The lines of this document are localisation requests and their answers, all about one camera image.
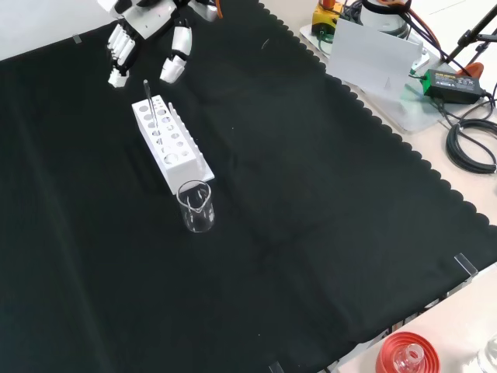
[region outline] test tube rack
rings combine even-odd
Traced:
[[[152,102],[153,109],[147,99],[134,103],[133,112],[171,193],[176,194],[191,180],[212,180],[212,170],[172,104],[167,107],[160,96],[152,97]],[[151,110],[155,111],[157,125]]]

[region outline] tripod stand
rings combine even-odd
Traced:
[[[464,35],[458,40],[457,47],[447,58],[447,63],[451,62],[465,47],[471,43],[476,43],[478,41],[483,41],[483,44],[478,45],[476,48],[476,55],[471,59],[470,64],[475,62],[480,55],[485,52],[488,45],[492,42],[497,42],[497,29],[492,35],[483,35],[480,32],[497,16],[497,5],[492,8],[492,10],[474,27],[473,30],[468,30]]]

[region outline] white card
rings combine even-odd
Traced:
[[[366,92],[398,99],[422,45],[339,19],[326,72]]]

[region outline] red lid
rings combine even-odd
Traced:
[[[440,373],[440,359],[432,344],[410,332],[395,333],[389,336],[383,343],[376,360],[377,373],[396,373],[394,368],[394,355],[409,344],[416,343],[425,351],[425,369],[423,373]]]

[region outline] robotic hand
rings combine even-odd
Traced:
[[[124,87],[129,70],[137,60],[140,46],[155,36],[168,32],[174,25],[169,58],[162,66],[161,80],[175,82],[185,70],[192,50],[192,29],[181,19],[179,9],[189,5],[205,20],[213,22],[220,14],[214,0],[97,0],[119,22],[110,35],[107,49],[113,70],[109,83]]]

